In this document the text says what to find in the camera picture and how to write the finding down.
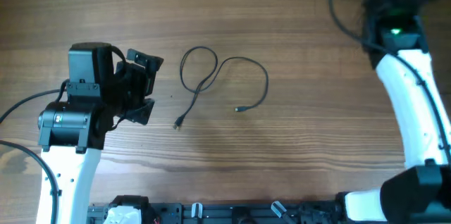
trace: green light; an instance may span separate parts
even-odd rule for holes
[[[399,33],[401,33],[401,29],[392,29],[392,34],[398,35]]]

